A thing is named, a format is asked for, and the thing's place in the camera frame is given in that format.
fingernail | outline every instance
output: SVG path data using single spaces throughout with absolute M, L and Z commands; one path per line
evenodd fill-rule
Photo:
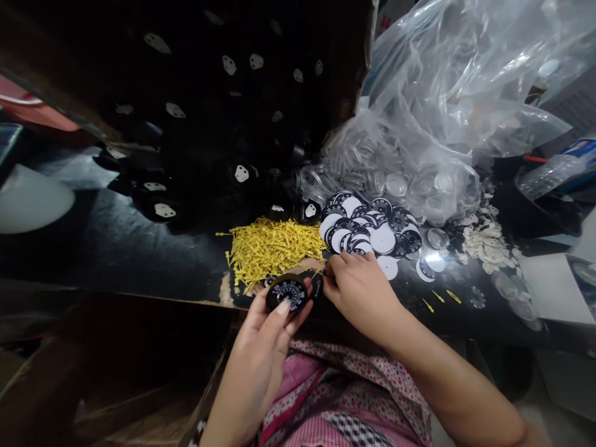
M 279 306 L 275 310 L 277 310 L 279 315 L 287 315 L 288 311 L 290 310 L 290 300 L 289 298 L 284 298 L 284 300 L 279 303 Z

work table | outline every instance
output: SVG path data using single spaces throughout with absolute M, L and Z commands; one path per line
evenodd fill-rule
M 47 227 L 0 235 L 0 277 L 248 308 L 252 296 L 243 296 L 243 287 L 234 287 L 224 254 L 232 239 L 215 236 L 246 224 L 248 216 L 210 210 L 209 218 L 196 228 L 172 232 L 144 218 L 128 197 L 106 189 L 116 174 L 93 162 L 91 155 L 96 152 L 93 148 L 82 152 L 53 149 L 24 162 L 63 181 L 75 191 L 76 201 L 65 216 Z M 477 260 L 462 265 L 450 255 L 446 261 L 436 281 L 426 283 L 417 276 L 414 262 L 403 259 L 397 278 L 391 281 L 400 301 L 434 333 L 585 354 L 585 343 L 570 326 L 548 321 L 540 332 L 525 327 Z M 468 299 L 472 286 L 484 294 L 483 309 L 474 308 Z M 446 290 L 458 296 L 461 304 Z M 318 298 L 311 318 L 342 316 L 329 301 Z

pink patterned clothing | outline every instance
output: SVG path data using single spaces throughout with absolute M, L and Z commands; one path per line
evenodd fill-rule
M 432 446 L 430 409 L 401 364 L 326 343 L 291 348 L 259 445 Z

plastic bottle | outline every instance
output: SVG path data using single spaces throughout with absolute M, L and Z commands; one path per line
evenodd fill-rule
M 596 132 L 581 138 L 546 164 L 523 175 L 519 182 L 520 192 L 535 201 L 568 179 L 581 174 L 596 163 Z

yellow plastic pin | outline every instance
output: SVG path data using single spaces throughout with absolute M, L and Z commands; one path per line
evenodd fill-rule
M 230 233 L 233 236 L 230 265 L 235 284 L 243 282 L 247 291 L 270 275 L 296 267 L 306 257 L 324 262 L 322 251 L 326 245 L 318 225 L 307 227 L 294 220 L 273 222 L 260 217 L 245 227 L 232 228 Z
M 434 314 L 435 310 L 433 309 L 433 307 L 429 303 L 427 303 L 427 301 L 424 298 L 422 299 L 422 301 L 424 301 L 424 304 L 426 304 L 428 309 Z
M 445 302 L 445 300 L 443 299 L 443 297 L 441 297 L 441 296 L 440 296 L 440 295 L 439 295 L 437 292 L 433 291 L 433 293 L 435 294 L 435 296 L 436 296 L 437 298 L 439 298 L 439 301 L 440 301 L 440 302 Z
M 449 296 L 451 298 L 453 298 L 455 301 L 457 301 L 458 304 L 461 304 L 461 299 L 459 299 L 458 296 L 455 293 L 453 293 L 451 291 L 447 291 L 447 293 L 449 294 Z

